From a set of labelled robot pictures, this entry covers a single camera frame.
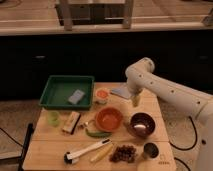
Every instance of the cabinet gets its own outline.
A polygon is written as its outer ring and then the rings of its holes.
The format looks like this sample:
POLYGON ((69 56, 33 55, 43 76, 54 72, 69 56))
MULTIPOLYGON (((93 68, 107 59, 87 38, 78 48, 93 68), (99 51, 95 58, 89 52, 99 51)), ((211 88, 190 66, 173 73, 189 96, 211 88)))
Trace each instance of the cabinet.
POLYGON ((49 75, 94 75, 125 81, 142 57, 155 74, 192 88, 213 87, 212 30, 0 37, 0 98, 39 98, 49 75))

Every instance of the dark grapes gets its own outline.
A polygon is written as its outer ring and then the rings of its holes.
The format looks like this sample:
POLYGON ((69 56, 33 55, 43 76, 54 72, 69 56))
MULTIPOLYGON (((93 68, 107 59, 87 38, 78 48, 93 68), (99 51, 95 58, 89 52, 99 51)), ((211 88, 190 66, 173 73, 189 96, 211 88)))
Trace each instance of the dark grapes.
POLYGON ((109 160, 111 162, 126 161, 128 163, 133 163, 135 161, 136 148, 132 145, 123 145, 117 147, 112 155, 110 155, 109 160))

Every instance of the green tray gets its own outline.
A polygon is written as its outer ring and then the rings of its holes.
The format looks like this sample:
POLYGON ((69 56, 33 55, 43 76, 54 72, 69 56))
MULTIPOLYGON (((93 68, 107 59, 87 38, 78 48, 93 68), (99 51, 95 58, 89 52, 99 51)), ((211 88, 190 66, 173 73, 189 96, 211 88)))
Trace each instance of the green tray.
POLYGON ((51 75, 39 104, 46 109, 89 109, 92 105, 93 88, 93 76, 51 75), (68 98, 77 89, 82 90, 85 96, 74 105, 68 102, 68 98))

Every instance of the black cable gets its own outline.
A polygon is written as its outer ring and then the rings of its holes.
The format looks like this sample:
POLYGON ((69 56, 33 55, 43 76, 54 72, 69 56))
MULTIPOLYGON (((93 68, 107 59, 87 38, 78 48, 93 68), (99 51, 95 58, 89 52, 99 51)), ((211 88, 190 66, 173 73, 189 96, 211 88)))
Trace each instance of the black cable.
POLYGON ((181 159, 177 158, 177 157, 174 157, 175 160, 179 161, 181 164, 183 164, 188 171, 191 171, 191 169, 189 168, 189 166, 181 159))
POLYGON ((193 122, 191 116, 189 116, 189 119, 190 119, 190 121, 191 121, 191 123, 192 123, 193 129, 194 129, 194 132, 195 132, 195 141, 194 141, 193 145, 192 145, 191 147, 182 148, 182 147, 178 147, 178 146, 174 145, 174 144, 171 143, 171 141, 170 141, 170 144, 171 144, 172 147, 174 147, 174 148, 176 148, 176 149, 178 149, 178 150, 181 150, 181 151, 188 151, 188 150, 191 150, 191 149, 193 149, 193 148, 196 146, 196 144, 197 144, 197 139, 198 139, 198 136, 197 136, 197 129, 196 129, 196 127, 195 127, 195 124, 194 124, 194 122, 193 122))
POLYGON ((2 130, 2 132, 4 132, 11 140, 13 140, 16 144, 18 144, 19 146, 21 146, 22 148, 24 147, 22 144, 20 144, 18 141, 16 141, 13 137, 11 137, 3 128, 0 128, 0 130, 2 130))

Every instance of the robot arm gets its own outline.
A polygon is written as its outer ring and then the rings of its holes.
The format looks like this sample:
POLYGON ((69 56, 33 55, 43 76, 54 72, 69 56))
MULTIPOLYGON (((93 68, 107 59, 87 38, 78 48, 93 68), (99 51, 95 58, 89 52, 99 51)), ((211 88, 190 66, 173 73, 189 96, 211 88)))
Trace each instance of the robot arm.
POLYGON ((205 124, 209 115, 213 114, 213 96, 155 76, 152 74, 154 68, 151 59, 143 58, 126 69, 130 93, 136 96, 143 87, 147 88, 205 124))
POLYGON ((152 74, 154 68, 154 63, 150 58, 143 58, 130 65, 126 69, 129 92, 132 96, 137 96, 143 88, 146 88, 205 125, 196 170, 212 171, 213 96, 160 78, 152 74))

